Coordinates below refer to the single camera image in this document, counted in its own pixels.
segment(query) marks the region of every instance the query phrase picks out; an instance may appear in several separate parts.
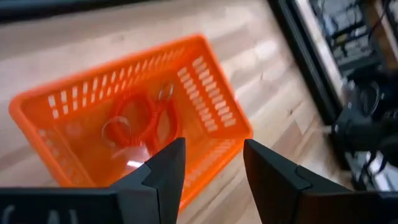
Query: cable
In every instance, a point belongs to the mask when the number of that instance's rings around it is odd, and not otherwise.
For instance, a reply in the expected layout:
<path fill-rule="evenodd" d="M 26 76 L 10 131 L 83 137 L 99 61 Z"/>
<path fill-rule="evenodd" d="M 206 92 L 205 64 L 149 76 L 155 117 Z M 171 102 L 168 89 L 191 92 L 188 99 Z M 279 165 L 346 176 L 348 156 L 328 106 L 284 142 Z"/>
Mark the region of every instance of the cable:
<path fill-rule="evenodd" d="M 388 10 L 388 7 L 389 7 L 389 5 L 390 5 L 390 2 L 391 2 L 391 0 L 386 0 L 386 1 L 385 1 L 384 7 L 383 7 L 383 12 L 382 12 L 382 14 L 381 14 L 379 20 L 377 20 L 377 22 L 372 26 L 371 30 L 369 31 L 369 34 L 368 34 L 368 42 L 370 42 L 373 32 L 374 32 L 374 31 L 376 30 L 376 28 L 381 24 L 381 22 L 382 22 L 382 20 L 383 20 L 383 17 L 386 15 L 386 11 Z"/>

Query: orange plastic basket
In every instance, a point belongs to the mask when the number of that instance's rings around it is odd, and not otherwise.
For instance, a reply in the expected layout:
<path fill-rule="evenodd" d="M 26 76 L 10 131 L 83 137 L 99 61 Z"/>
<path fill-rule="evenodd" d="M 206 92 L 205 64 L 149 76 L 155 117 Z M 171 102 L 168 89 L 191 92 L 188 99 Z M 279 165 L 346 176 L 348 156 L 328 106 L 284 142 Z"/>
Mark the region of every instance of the orange plastic basket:
<path fill-rule="evenodd" d="M 101 135 L 114 100 L 132 88 L 156 99 L 165 83 L 174 85 L 178 137 L 187 144 L 183 209 L 252 137 L 202 35 L 21 93 L 9 112 L 62 187 L 105 187 L 126 173 L 126 159 L 111 159 L 112 149 Z"/>

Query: metal ring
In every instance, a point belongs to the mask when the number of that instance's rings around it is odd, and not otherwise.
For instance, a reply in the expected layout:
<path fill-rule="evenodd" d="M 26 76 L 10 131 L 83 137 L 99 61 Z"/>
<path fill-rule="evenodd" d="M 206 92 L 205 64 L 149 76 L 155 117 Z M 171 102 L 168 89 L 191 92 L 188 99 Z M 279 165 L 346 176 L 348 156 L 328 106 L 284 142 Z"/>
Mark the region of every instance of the metal ring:
<path fill-rule="evenodd" d="M 169 100 L 169 99 L 172 97 L 173 91 L 174 91 L 174 84 L 171 84 L 170 90 L 169 90 L 169 95 L 167 96 L 167 99 L 166 99 L 166 100 Z M 159 94 L 157 95 L 157 101 L 160 101 L 160 99 L 162 98 L 162 96 L 163 96 L 163 88 L 159 91 Z"/>
<path fill-rule="evenodd" d="M 119 122 L 119 123 L 125 124 L 127 127 L 129 127 L 129 135 L 131 136 L 131 126 L 130 126 L 129 120 L 128 120 L 127 118 L 125 118 L 125 117 L 123 117 L 123 116 L 115 116 L 115 117 L 109 119 L 109 120 L 104 124 L 104 126 L 102 127 L 102 130 L 101 130 L 101 137 L 102 137 L 102 139 L 105 140 L 105 142 L 107 143 L 107 145 L 109 145 L 110 147 L 116 147 L 116 143 L 113 142 L 113 141 L 111 141 L 111 140 L 109 140 L 109 139 L 106 137 L 106 135 L 105 135 L 105 129 L 106 129 L 106 127 L 107 127 L 109 124 L 114 123 L 114 122 Z"/>

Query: light wood surface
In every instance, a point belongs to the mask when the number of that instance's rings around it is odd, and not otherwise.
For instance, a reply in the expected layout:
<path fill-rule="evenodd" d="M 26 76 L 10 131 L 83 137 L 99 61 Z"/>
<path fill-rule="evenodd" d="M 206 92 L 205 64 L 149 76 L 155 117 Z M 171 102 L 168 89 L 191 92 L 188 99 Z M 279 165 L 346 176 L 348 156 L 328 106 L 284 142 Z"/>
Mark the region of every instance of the light wood surface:
<path fill-rule="evenodd" d="M 348 184 L 323 135 L 314 131 L 322 122 L 266 1 L 171 0 L 0 27 L 0 186 L 57 186 L 8 115 L 14 95 L 196 32 L 209 38 L 251 121 L 254 139 Z M 338 72 L 317 32 L 339 87 Z M 179 215 L 178 223 L 260 223 L 242 153 Z"/>

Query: wooden floor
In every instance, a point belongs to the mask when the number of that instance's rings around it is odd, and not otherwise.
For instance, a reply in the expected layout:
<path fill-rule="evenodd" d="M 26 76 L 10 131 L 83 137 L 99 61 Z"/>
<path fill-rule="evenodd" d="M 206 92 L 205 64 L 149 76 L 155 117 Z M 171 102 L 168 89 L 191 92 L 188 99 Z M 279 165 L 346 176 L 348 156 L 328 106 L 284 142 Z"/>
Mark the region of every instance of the wooden floor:
<path fill-rule="evenodd" d="M 322 122 L 267 2 L 169 0 L 0 27 L 0 186 L 57 186 L 8 115 L 14 95 L 196 32 L 209 38 L 251 121 L 254 139 L 347 184 L 323 135 L 314 131 Z M 317 32 L 314 37 L 339 86 Z M 260 223 L 241 153 L 179 215 L 178 223 Z"/>

